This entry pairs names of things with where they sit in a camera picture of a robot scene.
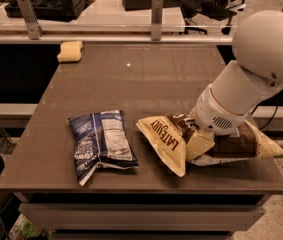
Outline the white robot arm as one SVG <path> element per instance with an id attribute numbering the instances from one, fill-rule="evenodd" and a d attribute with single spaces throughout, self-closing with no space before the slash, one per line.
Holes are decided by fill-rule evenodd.
<path id="1" fill-rule="evenodd" d="M 197 129 L 187 143 L 191 161 L 214 146 L 214 138 L 242 125 L 249 111 L 283 90 L 283 12 L 247 17 L 232 38 L 235 56 L 198 97 L 190 115 Z"/>

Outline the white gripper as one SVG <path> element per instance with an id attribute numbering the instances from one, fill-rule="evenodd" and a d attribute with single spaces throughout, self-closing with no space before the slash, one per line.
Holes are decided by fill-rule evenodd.
<path id="1" fill-rule="evenodd" d="M 235 115 L 224 109 L 215 100 L 212 85 L 209 84 L 196 102 L 194 116 L 199 128 L 205 130 L 196 130 L 189 137 L 186 143 L 187 161 L 196 159 L 210 150 L 215 145 L 214 134 L 232 134 L 244 122 L 247 114 Z"/>

